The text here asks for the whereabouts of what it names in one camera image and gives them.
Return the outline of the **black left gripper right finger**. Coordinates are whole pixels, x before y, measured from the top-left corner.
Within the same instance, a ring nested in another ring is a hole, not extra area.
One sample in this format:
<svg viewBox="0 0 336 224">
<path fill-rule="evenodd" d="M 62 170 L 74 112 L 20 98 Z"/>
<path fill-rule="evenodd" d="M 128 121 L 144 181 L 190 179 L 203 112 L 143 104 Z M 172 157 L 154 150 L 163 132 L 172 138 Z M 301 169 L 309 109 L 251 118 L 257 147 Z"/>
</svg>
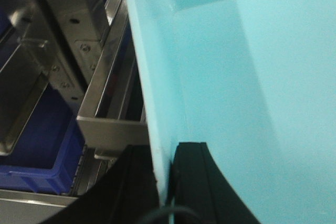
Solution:
<svg viewBox="0 0 336 224">
<path fill-rule="evenodd" d="M 175 223 L 264 223 L 267 159 L 250 147 L 179 142 L 166 205 Z"/>
</svg>

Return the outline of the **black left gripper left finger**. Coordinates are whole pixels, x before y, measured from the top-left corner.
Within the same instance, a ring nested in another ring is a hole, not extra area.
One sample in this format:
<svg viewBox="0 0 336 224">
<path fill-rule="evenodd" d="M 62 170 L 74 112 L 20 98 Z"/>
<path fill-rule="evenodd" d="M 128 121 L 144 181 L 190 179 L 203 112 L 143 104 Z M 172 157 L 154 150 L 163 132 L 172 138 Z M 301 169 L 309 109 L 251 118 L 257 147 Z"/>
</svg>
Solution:
<svg viewBox="0 0 336 224">
<path fill-rule="evenodd" d="M 85 194 L 45 223 L 136 223 L 159 206 L 150 147 L 129 145 Z"/>
</svg>

